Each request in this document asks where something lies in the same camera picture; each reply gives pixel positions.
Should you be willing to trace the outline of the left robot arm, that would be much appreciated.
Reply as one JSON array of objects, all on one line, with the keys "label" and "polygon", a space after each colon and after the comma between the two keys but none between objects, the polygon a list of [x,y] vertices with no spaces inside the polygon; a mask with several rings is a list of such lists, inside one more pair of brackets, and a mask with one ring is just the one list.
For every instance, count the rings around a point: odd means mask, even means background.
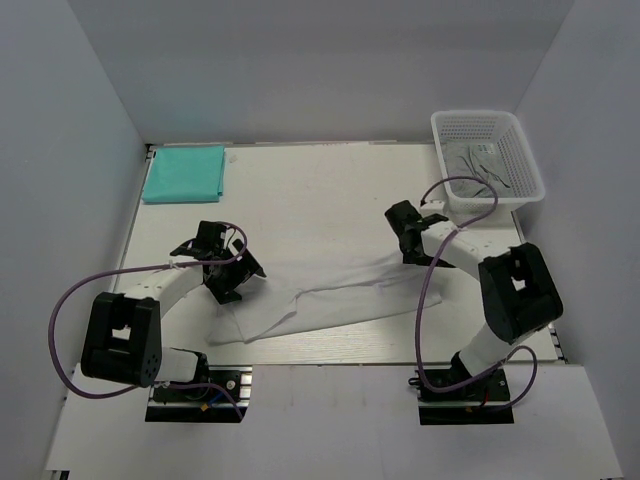
[{"label": "left robot arm", "polygon": [[238,287],[264,269],[240,238],[226,240],[237,229],[202,221],[194,238],[170,255],[184,257],[158,268],[121,293],[105,292],[93,302],[81,355],[81,371],[97,378],[135,387],[176,383],[188,398],[199,399],[211,387],[204,354],[165,347],[162,318],[189,292],[206,287],[219,305],[242,299]]}]

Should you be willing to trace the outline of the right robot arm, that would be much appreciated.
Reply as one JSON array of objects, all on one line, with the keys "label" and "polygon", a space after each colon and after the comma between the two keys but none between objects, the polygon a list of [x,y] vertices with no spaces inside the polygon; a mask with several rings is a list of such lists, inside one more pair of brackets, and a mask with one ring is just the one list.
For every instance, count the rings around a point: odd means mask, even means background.
[{"label": "right robot arm", "polygon": [[416,351],[419,385],[435,394],[456,392],[472,399],[534,333],[562,316],[564,307],[540,249],[532,243],[498,247],[446,216],[422,216],[407,200],[385,212],[405,264],[457,268],[479,282],[485,323],[456,352],[441,384],[423,368]]}]

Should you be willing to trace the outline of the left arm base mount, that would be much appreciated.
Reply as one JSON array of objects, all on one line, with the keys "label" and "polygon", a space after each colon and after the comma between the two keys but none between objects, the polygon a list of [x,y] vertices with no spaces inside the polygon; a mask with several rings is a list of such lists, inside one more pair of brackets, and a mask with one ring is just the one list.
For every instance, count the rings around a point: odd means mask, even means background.
[{"label": "left arm base mount", "polygon": [[[245,415],[249,407],[252,368],[210,367],[202,380],[215,383],[233,399],[237,409]],[[176,389],[152,388],[149,394],[145,421],[148,423],[238,424],[241,418],[227,396],[219,389],[200,387]]]}]

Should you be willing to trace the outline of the white t shirt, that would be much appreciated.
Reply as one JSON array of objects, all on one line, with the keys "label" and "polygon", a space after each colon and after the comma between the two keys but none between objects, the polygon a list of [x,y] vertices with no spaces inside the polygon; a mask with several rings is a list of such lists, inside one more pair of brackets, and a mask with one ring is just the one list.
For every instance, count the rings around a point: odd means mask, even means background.
[{"label": "white t shirt", "polygon": [[207,341],[249,344],[414,313],[425,275],[399,253],[276,261],[238,288],[239,301],[217,308]]}]

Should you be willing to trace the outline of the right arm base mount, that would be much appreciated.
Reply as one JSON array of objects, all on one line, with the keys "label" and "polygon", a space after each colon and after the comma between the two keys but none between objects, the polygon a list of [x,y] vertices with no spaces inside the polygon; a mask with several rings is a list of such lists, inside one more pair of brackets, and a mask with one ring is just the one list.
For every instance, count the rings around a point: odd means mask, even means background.
[{"label": "right arm base mount", "polygon": [[421,426],[477,426],[514,423],[510,390],[503,369],[453,392],[435,393],[417,374],[408,380],[417,391]]}]

